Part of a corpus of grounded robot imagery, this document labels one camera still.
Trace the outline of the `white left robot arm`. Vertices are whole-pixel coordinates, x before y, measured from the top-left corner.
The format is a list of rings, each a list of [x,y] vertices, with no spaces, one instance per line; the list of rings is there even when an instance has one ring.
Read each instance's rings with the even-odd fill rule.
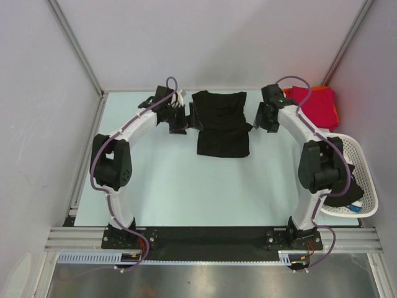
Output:
[[[103,235],[103,249],[132,249],[144,243],[125,189],[133,176],[131,152],[138,141],[160,123],[170,133],[185,134],[189,128],[202,130],[193,102],[184,103],[184,92],[158,86],[153,96],[139,104],[135,115],[109,135],[98,133],[92,143],[90,183],[105,194],[110,214]]]

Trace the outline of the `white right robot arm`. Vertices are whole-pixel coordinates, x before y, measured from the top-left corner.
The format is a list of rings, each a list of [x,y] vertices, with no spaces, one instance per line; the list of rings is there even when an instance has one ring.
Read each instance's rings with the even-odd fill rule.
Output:
[[[300,146],[298,205],[288,220],[285,241],[293,249],[305,249],[319,238],[316,218],[325,200],[343,196],[350,188],[343,143],[339,137],[322,133],[278,84],[263,87],[261,93],[254,127],[268,132],[284,127]]]

